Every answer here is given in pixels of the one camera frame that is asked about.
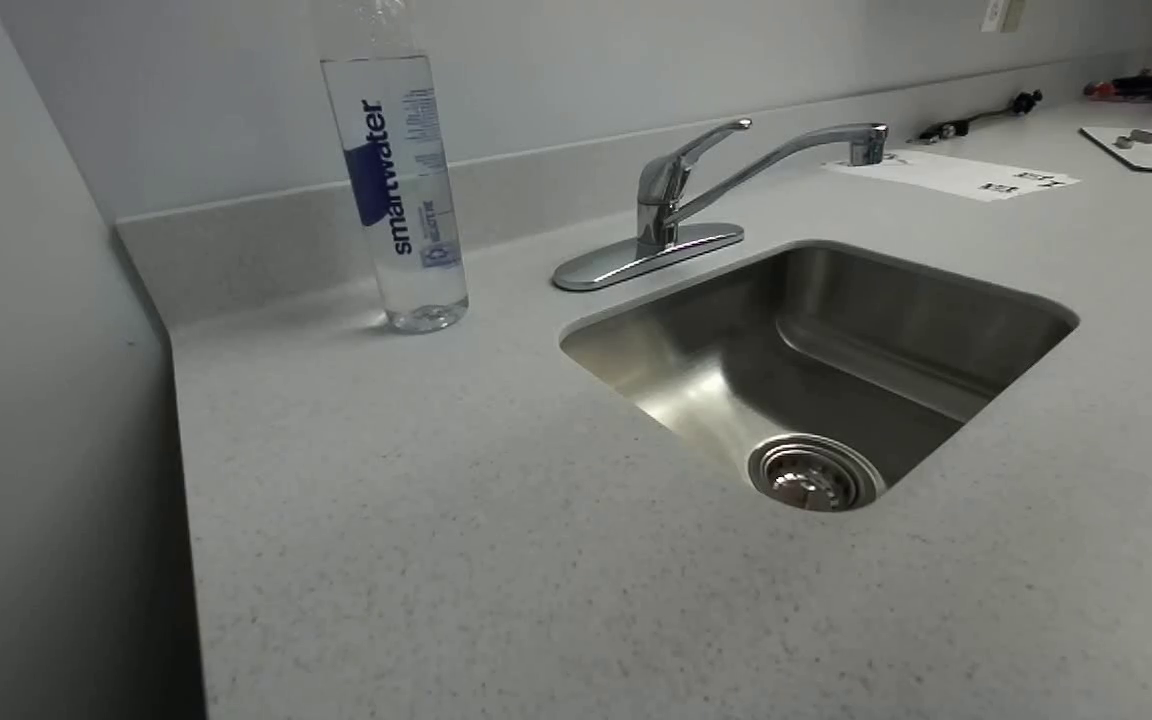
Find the chrome single-lever sink faucet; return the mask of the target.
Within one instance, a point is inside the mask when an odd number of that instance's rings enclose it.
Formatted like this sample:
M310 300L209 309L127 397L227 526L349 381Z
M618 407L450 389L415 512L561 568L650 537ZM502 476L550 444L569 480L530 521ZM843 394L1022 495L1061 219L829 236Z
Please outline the chrome single-lever sink faucet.
M728 191L736 191L739 186L757 179L759 171L774 169L789 158L798 158L809 149L822 149L822 146L843 146L847 149L847 164L852 169L869 169L878 164L886 154L886 123L884 121L869 121L869 123L829 123L804 135L793 135L784 146L774 146L773 154L764 154L759 162L743 164L739 171L731 171L728 179L712 186L706 191L701 191L696 199L682 197L696 164L704 154L712 154L719 140L749 133L750 121L736 117L724 121L706 133L701 133L696 140L680 146L666 158L654 158L639 169L639 186L636 186L636 232L626 242L591 248L585 257L562 259L550 272L550 287L561 294L602 294L639 278L650 278L660 268L731 248L743 242L739 225L696 225L696 211L712 207L714 199L724 199Z

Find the metal sink drain strainer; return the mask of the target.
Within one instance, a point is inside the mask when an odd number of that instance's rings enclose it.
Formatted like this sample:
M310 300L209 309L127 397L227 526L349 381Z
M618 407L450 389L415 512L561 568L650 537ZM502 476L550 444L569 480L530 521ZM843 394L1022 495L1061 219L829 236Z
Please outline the metal sink drain strainer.
M886 489L869 456L820 432L764 438L749 451L749 485L804 512L869 507Z

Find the stainless steel sink basin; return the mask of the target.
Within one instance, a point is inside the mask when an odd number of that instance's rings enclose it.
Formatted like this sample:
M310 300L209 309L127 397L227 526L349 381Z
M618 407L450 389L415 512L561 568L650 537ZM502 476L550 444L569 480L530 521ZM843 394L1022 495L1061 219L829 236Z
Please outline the stainless steel sink basin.
M561 350L739 485L764 438L820 432L891 489L1075 330L1019 287L804 242L591 318Z

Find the clear smartwater plastic bottle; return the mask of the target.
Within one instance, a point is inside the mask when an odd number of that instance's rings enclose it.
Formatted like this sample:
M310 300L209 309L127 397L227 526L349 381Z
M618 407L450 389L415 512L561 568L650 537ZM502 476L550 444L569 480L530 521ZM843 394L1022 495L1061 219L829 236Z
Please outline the clear smartwater plastic bottle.
M433 61L408 0L306 0L361 242L390 331L468 314Z

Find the white printed paper sheet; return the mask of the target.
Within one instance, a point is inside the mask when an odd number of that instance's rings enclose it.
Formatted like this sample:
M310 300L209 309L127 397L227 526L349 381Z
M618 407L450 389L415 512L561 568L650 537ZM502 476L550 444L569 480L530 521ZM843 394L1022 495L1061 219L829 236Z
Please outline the white printed paper sheet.
M843 175L907 186L981 205L1072 190L1072 175L1064 171L987 164L940 154L886 154L878 164L843 164Z

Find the white wall outlet plate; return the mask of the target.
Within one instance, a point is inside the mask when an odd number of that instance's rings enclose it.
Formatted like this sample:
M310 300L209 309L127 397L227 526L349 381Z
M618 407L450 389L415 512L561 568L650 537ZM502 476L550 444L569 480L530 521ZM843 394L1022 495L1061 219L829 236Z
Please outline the white wall outlet plate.
M981 34L1015 34L1019 30L1019 12L1022 12L1022 0L987 0Z

